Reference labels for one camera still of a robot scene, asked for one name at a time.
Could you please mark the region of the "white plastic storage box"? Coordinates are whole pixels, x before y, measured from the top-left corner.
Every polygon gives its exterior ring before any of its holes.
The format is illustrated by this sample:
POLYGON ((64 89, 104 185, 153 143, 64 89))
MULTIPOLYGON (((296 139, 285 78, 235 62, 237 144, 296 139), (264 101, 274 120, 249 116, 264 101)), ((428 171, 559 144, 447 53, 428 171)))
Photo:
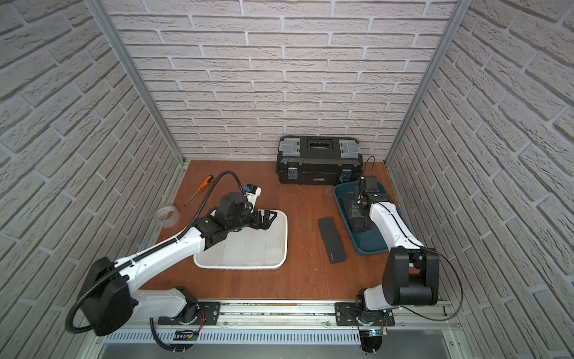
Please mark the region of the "white plastic storage box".
POLYGON ((267 230, 245 227, 229 233, 223 241, 194 255, 194 263, 202 269, 275 270, 287 258, 288 218, 282 211, 267 230))

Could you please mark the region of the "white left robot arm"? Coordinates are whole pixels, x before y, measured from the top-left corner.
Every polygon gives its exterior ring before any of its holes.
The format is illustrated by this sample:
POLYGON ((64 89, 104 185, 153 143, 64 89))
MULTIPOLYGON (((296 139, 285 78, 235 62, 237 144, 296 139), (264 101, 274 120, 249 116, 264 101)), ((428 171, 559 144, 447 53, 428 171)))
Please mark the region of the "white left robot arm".
POLYGON ((200 308, 185 287, 158 291, 142 290, 142 286, 177 263, 224 241, 229 233, 245 227, 269 229, 278 213, 257 209, 256 200, 255 194, 231 192, 221 198, 219 207, 194 219, 190 227, 170 239, 120 260, 103 257, 94 262, 67 314, 67 331, 93 331, 101 337, 130 320, 165 317, 182 324, 194 322, 200 308))

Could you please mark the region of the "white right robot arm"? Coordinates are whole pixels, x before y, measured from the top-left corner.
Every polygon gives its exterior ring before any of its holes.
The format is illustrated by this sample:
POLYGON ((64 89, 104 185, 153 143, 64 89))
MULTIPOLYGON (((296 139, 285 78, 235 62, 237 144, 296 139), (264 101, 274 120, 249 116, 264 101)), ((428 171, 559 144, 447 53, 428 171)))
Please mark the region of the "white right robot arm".
POLYGON ((375 229, 389 250, 381 283, 356 298, 362 311, 397 306, 435 305, 439 294, 439 254, 425 248, 399 215, 374 176, 362 176, 348 201, 348 222, 354 233, 375 229))

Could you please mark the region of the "long black pencil case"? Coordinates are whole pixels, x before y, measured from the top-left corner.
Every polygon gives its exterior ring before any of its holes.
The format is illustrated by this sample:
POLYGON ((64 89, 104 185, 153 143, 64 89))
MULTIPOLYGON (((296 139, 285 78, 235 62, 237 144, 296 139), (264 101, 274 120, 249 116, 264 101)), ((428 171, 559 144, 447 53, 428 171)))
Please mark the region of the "long black pencil case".
POLYGON ((352 200, 349 205, 348 218, 351 230, 355 233, 372 229, 373 222, 369 217, 369 205, 366 202, 352 200))

